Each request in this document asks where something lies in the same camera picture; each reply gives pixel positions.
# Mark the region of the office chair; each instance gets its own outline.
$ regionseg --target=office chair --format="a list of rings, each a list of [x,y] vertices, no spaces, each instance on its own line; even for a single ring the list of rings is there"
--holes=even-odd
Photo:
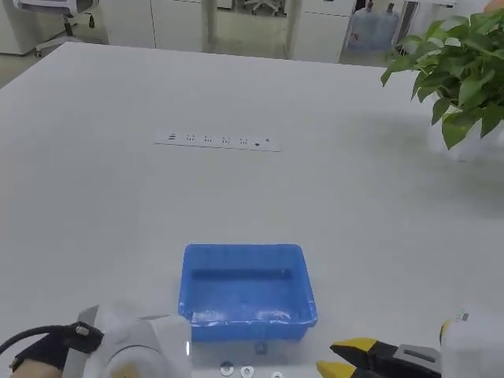
[[[35,55],[37,57],[42,57],[43,50],[60,46],[65,42],[84,42],[83,39],[76,38],[73,35],[72,24],[70,23],[71,18],[79,13],[85,13],[84,11],[96,6],[99,0],[13,0],[14,5],[18,9],[31,10],[34,12],[45,12],[45,13],[56,13],[63,16],[63,25],[65,26],[65,35],[62,37],[57,37],[50,39],[47,42],[40,43],[35,48]],[[89,27],[95,27],[95,19],[93,15],[89,18]]]
[[[258,10],[260,6],[268,6],[273,10],[273,14],[275,16],[278,16],[278,12],[282,8],[282,2],[280,0],[246,0],[243,3],[243,7],[249,5],[254,5],[252,14],[255,14],[256,10]]]

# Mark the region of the water bottle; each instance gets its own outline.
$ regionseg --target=water bottle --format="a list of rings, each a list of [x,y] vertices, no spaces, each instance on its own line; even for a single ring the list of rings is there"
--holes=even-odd
[[[378,19],[378,15],[372,11],[372,1],[368,2],[365,8],[355,12],[350,19],[348,47],[355,50],[371,49]]]
[[[388,4],[387,10],[378,16],[376,32],[372,42],[373,50],[390,50],[395,29],[399,23],[399,15],[394,12],[394,3]]]

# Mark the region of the black cable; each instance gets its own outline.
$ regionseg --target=black cable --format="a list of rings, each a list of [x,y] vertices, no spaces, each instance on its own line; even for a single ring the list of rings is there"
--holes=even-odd
[[[68,331],[68,329],[69,329],[68,325],[46,325],[44,327],[36,327],[28,329],[27,331],[23,331],[18,333],[17,335],[14,335],[13,337],[5,341],[2,345],[0,345],[0,354],[5,352],[15,343],[23,339],[27,339],[28,337],[45,335],[46,333],[56,333],[56,332],[63,333],[65,331]]]

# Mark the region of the human hand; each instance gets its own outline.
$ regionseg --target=human hand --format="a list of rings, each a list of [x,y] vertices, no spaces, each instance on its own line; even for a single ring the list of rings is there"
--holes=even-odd
[[[61,378],[61,371],[43,362],[26,359],[10,378]]]

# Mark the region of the white flower pot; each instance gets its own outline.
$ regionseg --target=white flower pot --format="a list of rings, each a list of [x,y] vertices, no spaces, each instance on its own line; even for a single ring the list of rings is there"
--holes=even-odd
[[[437,99],[437,96],[430,97],[430,101],[433,105]],[[453,106],[448,109],[448,113],[457,111],[458,110]],[[480,138],[481,120],[479,120],[469,129],[467,136],[461,142],[448,150],[447,144],[443,138],[442,124],[442,120],[439,120],[438,123],[428,128],[428,146],[433,152],[446,155],[455,161],[472,161],[480,156],[491,144],[497,143],[504,128],[504,121],[501,121],[496,128],[483,138]]]

